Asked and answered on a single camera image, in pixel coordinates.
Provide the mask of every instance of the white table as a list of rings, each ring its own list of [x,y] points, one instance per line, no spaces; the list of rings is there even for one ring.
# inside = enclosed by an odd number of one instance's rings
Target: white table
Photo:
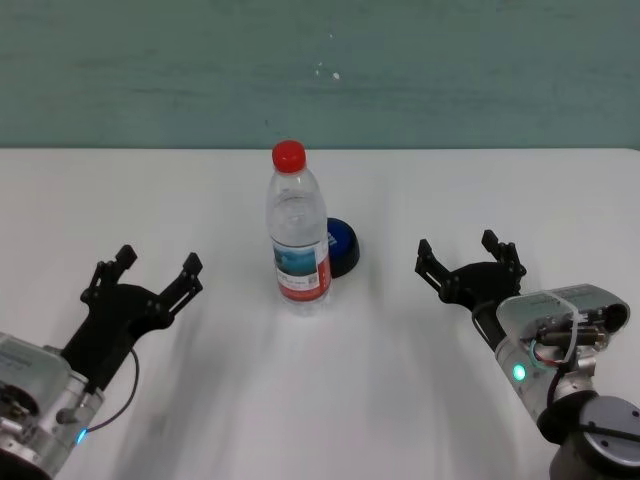
[[[140,390],[59,480],[543,479],[547,444],[469,313],[414,272],[427,237],[457,268],[517,243],[523,291],[591,282],[640,311],[640,154],[628,150],[324,151],[329,214],[359,235],[332,304],[278,301],[264,222],[267,151],[0,151],[1,330],[63,346],[95,262],[131,243],[124,281],[158,291],[190,251],[204,292],[144,337]],[[640,326],[600,355],[600,393],[636,404]],[[129,394],[129,359],[104,419]]]

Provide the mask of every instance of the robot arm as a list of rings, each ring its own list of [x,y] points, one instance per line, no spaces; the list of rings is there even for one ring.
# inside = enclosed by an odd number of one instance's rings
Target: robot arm
[[[84,437],[103,391],[136,341],[171,326],[202,290],[195,253],[162,293],[118,280],[136,260],[125,245],[100,262],[82,302],[89,315],[62,350],[0,336],[0,478],[51,480]]]
[[[628,321],[628,305],[592,285],[520,295],[526,269],[515,245],[491,230],[482,244],[495,262],[450,272],[421,240],[416,272],[444,303],[471,311],[540,433],[561,446],[551,479],[640,477],[640,409],[598,396],[591,382],[595,357]]]

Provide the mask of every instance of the teal wall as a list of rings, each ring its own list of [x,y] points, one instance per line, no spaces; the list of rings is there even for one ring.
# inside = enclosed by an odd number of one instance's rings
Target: teal wall
[[[0,0],[0,146],[640,146],[640,0]]]

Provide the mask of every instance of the plastic water bottle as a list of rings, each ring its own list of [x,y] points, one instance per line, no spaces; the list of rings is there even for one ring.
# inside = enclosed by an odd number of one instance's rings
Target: plastic water bottle
[[[317,305],[331,283],[324,200],[301,143],[281,142],[272,157],[267,226],[280,292],[294,304]]]

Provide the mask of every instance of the blue cap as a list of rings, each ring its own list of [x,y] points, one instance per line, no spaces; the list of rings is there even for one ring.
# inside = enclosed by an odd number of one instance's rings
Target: blue cap
[[[329,261],[331,277],[338,278],[349,273],[360,259],[358,238],[353,229],[337,218],[327,219],[329,232]]]

